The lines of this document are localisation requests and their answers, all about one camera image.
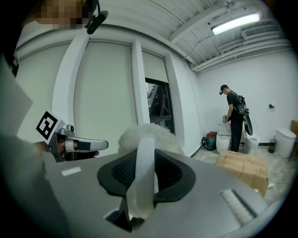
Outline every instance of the ceiling light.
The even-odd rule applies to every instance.
[[[253,14],[238,17],[236,19],[229,20],[225,23],[214,26],[214,27],[211,28],[211,30],[213,31],[213,33],[215,35],[218,35],[222,32],[233,29],[237,26],[242,26],[242,25],[245,25],[245,24],[248,24],[248,23],[259,21],[259,20],[260,20],[259,14],[258,13],[253,13]]]

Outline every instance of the cardboard box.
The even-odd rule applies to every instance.
[[[265,196],[268,186],[267,164],[262,157],[222,151],[216,165],[256,189],[261,196]]]
[[[298,136],[298,121],[292,120],[291,122],[291,132],[294,132]],[[298,155],[298,145],[295,145],[295,153]]]

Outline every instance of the floor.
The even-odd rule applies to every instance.
[[[244,153],[243,148],[240,148],[239,152]],[[293,153],[291,160],[288,161],[288,159],[282,158],[276,152],[269,153],[267,146],[259,146],[255,150],[255,155],[263,157],[266,160],[268,181],[269,184],[274,184],[273,187],[267,188],[266,195],[264,197],[267,204],[270,205],[286,195],[287,190],[290,188],[292,179],[298,169],[298,156]],[[193,158],[215,164],[218,156],[219,154],[216,150],[206,151],[201,149]]]

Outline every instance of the fluffy white object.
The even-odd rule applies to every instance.
[[[132,126],[127,129],[118,141],[118,152],[125,153],[137,149],[142,137],[153,137],[155,139],[155,149],[184,155],[175,135],[169,132],[168,129],[156,124]]]

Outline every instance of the black pants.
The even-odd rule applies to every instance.
[[[238,152],[243,122],[231,121],[231,151]]]

